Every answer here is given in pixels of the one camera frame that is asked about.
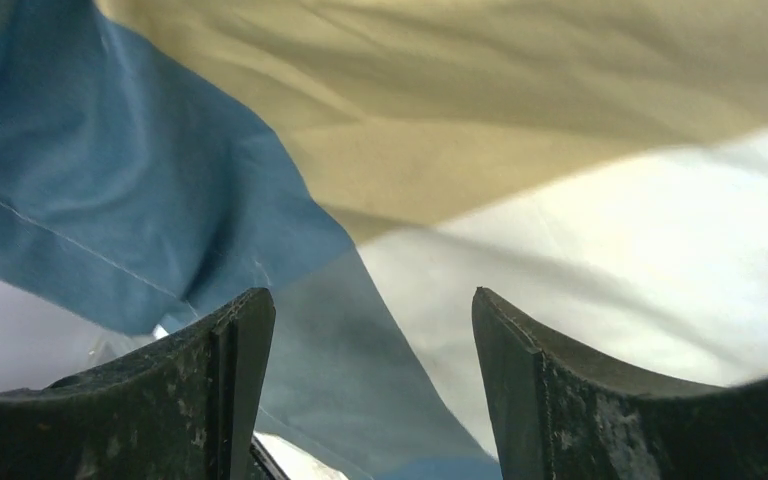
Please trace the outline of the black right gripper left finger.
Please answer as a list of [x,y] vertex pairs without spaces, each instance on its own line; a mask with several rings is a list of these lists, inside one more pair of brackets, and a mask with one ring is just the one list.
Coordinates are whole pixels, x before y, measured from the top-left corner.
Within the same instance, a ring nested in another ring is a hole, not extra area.
[[0,393],[0,479],[272,479],[254,439],[275,307],[263,288],[41,390]]

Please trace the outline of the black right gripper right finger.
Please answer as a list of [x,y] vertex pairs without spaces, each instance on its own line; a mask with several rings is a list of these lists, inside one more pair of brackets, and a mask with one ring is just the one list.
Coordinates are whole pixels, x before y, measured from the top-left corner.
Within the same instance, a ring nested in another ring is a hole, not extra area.
[[544,326],[487,288],[472,325],[507,479],[768,479],[768,378],[658,374]]

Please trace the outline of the blue beige checked pillowcase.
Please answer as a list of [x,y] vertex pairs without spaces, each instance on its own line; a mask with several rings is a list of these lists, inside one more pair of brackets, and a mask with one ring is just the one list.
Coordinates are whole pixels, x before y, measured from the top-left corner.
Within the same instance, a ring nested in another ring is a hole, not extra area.
[[276,477],[507,479],[479,288],[768,378],[768,1],[0,1],[0,281],[128,336],[266,289]]

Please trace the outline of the white pillow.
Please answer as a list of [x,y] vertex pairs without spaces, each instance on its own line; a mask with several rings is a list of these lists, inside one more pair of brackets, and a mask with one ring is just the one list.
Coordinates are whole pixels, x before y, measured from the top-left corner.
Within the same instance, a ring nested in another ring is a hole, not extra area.
[[166,335],[110,331],[0,281],[0,392],[47,387]]

